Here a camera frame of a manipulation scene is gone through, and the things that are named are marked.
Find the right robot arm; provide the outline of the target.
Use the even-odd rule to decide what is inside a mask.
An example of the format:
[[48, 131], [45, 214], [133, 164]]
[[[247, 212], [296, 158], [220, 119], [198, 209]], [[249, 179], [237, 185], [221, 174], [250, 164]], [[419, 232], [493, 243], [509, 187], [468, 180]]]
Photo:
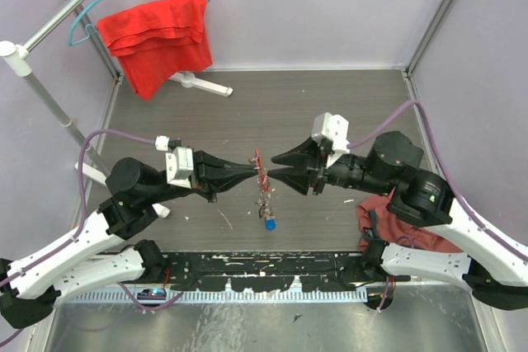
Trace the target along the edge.
[[363, 253], [366, 278], [386, 275], [424, 277], [467, 289], [488, 306], [513, 311], [527, 306], [527, 248], [474, 212], [453, 187], [421, 168], [421, 148], [398, 131], [375, 138], [364, 156], [339, 150], [322, 134], [313, 134], [274, 156], [271, 178], [302, 195], [320, 194], [326, 185], [387, 195], [387, 211], [408, 226], [431, 232], [458, 248], [439, 252], [370, 239]]

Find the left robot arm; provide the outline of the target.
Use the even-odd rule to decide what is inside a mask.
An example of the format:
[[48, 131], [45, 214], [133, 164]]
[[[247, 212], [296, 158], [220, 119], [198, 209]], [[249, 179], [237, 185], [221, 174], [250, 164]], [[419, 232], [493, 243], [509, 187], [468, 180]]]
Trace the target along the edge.
[[154, 206], [199, 195], [213, 203], [219, 193], [257, 175], [257, 169], [177, 148], [159, 171], [126, 157], [105, 183], [111, 192], [82, 223], [48, 246], [20, 260], [1, 261], [1, 315], [20, 330], [45, 319], [70, 298], [108, 284], [158, 282], [166, 261], [156, 242], [142, 240], [105, 260], [96, 254], [118, 246], [158, 219]]

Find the metal key organizer red handle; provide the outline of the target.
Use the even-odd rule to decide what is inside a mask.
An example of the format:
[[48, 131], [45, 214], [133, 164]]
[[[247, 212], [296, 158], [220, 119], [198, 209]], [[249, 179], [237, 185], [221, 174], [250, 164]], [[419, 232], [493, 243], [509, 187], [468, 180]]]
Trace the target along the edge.
[[262, 165], [262, 157], [258, 148], [255, 149], [253, 157], [249, 159], [249, 163], [256, 168], [257, 171], [257, 186], [259, 190], [259, 197], [257, 201], [258, 217], [263, 221], [276, 217], [271, 207], [271, 185], [268, 180], [267, 170]]

